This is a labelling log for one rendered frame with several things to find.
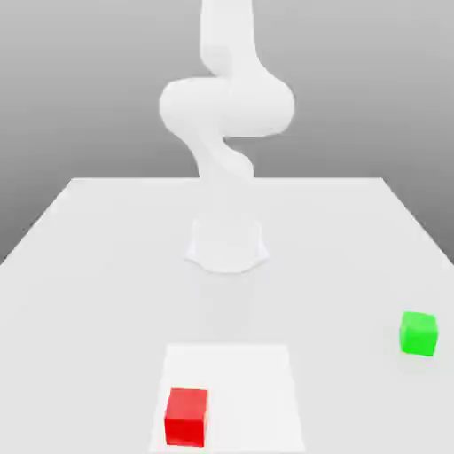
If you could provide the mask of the small green cube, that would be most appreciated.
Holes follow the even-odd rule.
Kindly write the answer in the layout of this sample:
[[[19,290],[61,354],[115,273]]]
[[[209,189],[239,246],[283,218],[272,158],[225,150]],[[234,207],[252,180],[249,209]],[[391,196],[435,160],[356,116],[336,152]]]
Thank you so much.
[[[403,313],[399,329],[402,352],[419,356],[433,356],[438,334],[435,315],[415,311]]]

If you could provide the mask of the small red cube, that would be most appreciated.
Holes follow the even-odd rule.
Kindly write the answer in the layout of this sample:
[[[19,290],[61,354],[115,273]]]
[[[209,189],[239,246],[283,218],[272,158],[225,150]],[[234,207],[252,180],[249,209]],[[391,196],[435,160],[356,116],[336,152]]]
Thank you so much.
[[[167,445],[203,448],[206,443],[208,391],[170,389],[164,414]]]

